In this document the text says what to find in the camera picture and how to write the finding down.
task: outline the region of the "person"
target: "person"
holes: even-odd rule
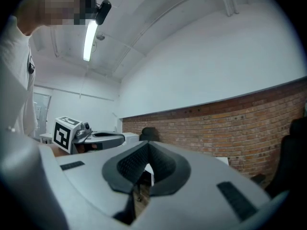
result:
[[[35,65],[29,39],[41,26],[69,24],[80,18],[86,10],[86,0],[23,0],[8,19],[0,39],[0,65],[6,67],[28,91],[14,128],[29,135],[37,126],[33,103]],[[55,156],[67,155],[65,151],[51,144]]]

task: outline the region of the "white shirt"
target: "white shirt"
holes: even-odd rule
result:
[[[28,71],[28,58],[31,55],[30,37],[25,36],[19,30],[17,18],[11,16],[0,39],[0,66],[7,67],[28,93],[14,125],[18,133],[25,135],[29,135],[37,126],[33,103],[33,84],[36,70],[33,74]]]

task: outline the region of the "ceiling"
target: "ceiling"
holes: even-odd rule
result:
[[[55,63],[68,61],[120,82],[157,44],[182,27],[216,11],[235,16],[236,4],[261,0],[109,1],[112,9],[96,34],[105,39],[95,38],[89,65],[83,61],[86,25],[42,27],[31,39],[32,51]]]

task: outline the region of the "white table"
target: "white table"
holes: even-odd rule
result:
[[[45,134],[41,134],[40,136],[40,142],[43,143],[43,139],[47,140],[47,144],[51,144],[52,143],[52,134],[50,133],[45,133]]]
[[[139,141],[139,135],[137,134],[127,132],[127,133],[123,133],[123,135],[125,136],[125,142],[123,143],[123,145],[131,144],[131,143]]]

